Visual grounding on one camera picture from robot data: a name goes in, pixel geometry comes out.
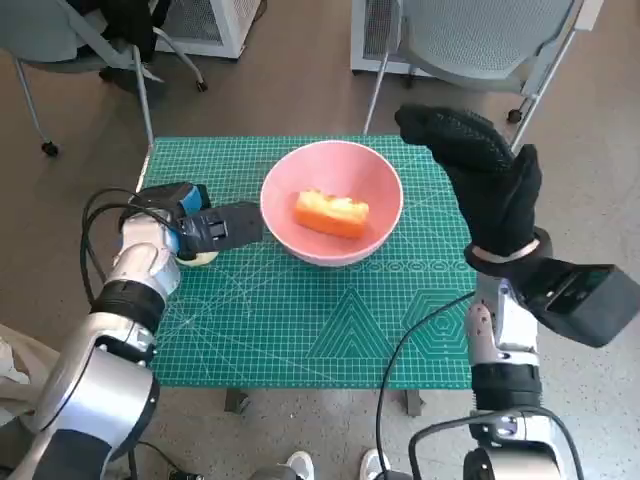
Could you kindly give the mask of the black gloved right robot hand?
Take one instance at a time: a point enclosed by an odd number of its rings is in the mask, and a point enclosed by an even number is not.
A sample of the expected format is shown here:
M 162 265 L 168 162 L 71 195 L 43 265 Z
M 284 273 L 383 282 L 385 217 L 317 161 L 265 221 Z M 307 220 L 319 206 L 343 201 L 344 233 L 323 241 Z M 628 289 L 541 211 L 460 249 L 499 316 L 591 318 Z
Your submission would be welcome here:
M 404 104 L 394 118 L 402 140 L 426 147 L 447 174 L 473 246 L 508 257 L 534 241 L 534 145 L 514 153 L 491 121 L 464 110 Z

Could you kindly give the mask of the bare left hand blue tape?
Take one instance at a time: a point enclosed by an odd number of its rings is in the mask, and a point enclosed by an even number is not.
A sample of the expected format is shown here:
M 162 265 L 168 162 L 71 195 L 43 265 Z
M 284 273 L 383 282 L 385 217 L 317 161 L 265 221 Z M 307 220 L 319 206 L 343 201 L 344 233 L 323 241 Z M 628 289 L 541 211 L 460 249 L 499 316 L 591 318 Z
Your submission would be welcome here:
M 132 198 L 131 204 L 167 211 L 172 219 L 179 219 L 211 207 L 206 186 L 189 182 L 144 188 Z

